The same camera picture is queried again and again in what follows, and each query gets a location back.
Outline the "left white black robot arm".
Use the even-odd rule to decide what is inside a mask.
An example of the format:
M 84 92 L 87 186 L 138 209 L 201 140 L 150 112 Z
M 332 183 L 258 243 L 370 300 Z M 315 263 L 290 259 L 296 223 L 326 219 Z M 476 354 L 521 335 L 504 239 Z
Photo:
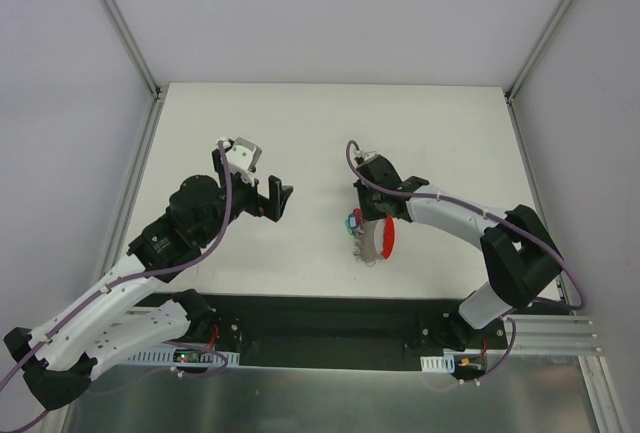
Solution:
M 169 340 L 211 337 L 213 312 L 194 289 L 173 294 L 137 320 L 118 320 L 210 255 L 241 214 L 281 219 L 294 189 L 270 176 L 269 194 L 261 195 L 255 177 L 260 155 L 259 147 L 242 139 L 223 141 L 212 153 L 217 175 L 185 179 L 165 212 L 98 282 L 51 320 L 5 335 L 17 369 L 45 411 L 74 402 L 93 381 L 135 353 Z

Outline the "metal key organizer red handle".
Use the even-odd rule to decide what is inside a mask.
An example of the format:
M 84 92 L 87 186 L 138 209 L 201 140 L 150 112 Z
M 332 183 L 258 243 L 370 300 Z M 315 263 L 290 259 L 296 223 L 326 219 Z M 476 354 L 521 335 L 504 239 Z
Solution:
M 387 217 L 376 221 L 362 221 L 352 229 L 353 256 L 368 267 L 388 260 L 396 242 L 395 221 Z

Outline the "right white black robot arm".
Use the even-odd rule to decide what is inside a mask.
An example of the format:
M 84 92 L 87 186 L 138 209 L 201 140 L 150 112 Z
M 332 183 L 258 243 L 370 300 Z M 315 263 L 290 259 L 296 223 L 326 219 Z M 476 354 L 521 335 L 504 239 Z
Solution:
M 561 257 L 537 213 L 525 205 L 486 208 L 451 196 L 419 177 L 401 179 L 391 162 L 371 153 L 355 157 L 354 183 L 365 221 L 394 218 L 436 228 L 477 248 L 486 282 L 453 314 L 452 340 L 473 347 L 486 326 L 529 305 L 561 273 Z

